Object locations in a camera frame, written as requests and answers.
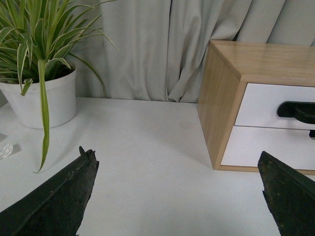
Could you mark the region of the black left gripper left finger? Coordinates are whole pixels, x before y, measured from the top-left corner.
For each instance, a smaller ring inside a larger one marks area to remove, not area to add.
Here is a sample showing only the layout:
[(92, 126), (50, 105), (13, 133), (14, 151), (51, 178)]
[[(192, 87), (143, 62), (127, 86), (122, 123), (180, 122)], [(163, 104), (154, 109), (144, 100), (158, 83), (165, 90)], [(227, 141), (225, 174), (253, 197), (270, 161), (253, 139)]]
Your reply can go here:
[(0, 213), (2, 236), (75, 236), (99, 168), (93, 150), (80, 156)]

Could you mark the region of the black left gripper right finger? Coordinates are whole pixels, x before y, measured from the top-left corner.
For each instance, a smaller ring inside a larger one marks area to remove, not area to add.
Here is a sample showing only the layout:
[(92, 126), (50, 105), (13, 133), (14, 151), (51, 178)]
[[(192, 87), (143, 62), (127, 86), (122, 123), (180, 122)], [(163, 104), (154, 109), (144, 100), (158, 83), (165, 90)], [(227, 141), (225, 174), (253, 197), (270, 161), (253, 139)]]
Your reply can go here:
[(315, 234), (315, 182), (263, 151), (263, 196), (282, 236)]

